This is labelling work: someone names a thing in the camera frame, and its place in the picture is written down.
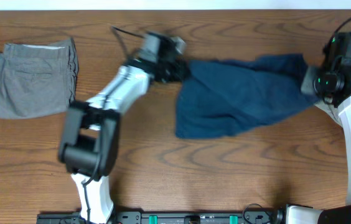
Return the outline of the dark blue denim shorts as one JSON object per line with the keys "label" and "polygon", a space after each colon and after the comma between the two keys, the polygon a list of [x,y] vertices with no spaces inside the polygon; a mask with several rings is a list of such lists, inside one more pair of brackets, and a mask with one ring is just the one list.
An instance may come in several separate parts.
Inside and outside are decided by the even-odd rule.
{"label": "dark blue denim shorts", "polygon": [[191,60],[188,68],[175,108],[180,139],[235,136],[278,123],[319,100],[301,92],[308,69],[301,54]]}

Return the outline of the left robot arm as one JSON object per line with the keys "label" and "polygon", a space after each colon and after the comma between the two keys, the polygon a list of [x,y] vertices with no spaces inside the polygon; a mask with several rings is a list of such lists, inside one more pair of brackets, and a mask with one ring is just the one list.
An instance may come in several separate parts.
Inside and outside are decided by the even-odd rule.
{"label": "left robot arm", "polygon": [[58,159],[77,186],[83,223],[107,223],[113,212],[109,177],[121,117],[152,83],[181,82],[188,74],[180,37],[147,32],[143,39],[104,89],[86,101],[73,101],[66,112]]}

